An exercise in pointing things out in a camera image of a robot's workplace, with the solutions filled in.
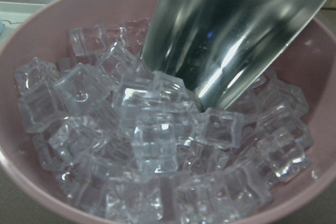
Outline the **clear ice cubes pile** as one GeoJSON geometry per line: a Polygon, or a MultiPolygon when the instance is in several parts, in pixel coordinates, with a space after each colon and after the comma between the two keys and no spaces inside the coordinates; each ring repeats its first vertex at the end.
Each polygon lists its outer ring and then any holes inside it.
{"type": "Polygon", "coordinates": [[[148,19],[68,32],[72,56],[14,70],[18,109],[67,202],[122,223],[229,223],[310,165],[299,87],[267,71],[228,110],[146,72],[148,19]]]}

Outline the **metal ice scoop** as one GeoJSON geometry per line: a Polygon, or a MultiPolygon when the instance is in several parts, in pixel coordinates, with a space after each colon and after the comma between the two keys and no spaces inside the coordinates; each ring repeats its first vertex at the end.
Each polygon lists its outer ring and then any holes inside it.
{"type": "Polygon", "coordinates": [[[326,0],[159,0],[141,58],[181,78],[203,109],[229,107],[326,0]]]}

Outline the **pink bowl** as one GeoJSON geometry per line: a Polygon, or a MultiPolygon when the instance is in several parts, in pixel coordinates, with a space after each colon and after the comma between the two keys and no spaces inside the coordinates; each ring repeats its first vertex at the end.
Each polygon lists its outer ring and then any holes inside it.
{"type": "MultiPolygon", "coordinates": [[[[13,70],[33,57],[55,61],[67,54],[67,30],[150,17],[157,0],[57,0],[16,28],[1,47],[1,170],[44,207],[77,223],[104,223],[65,203],[51,173],[43,170],[16,105],[13,70]]],[[[314,145],[311,167],[273,190],[271,205],[244,223],[272,223],[316,198],[335,180],[335,36],[314,19],[273,65],[278,76],[300,86],[310,112],[305,117],[314,145]]]]}

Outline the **white serving tray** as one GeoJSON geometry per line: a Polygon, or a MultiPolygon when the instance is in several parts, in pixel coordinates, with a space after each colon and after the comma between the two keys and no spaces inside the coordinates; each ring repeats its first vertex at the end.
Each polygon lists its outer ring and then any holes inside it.
{"type": "Polygon", "coordinates": [[[44,6],[44,4],[1,1],[1,44],[3,44],[11,33],[28,17],[44,6]]]}

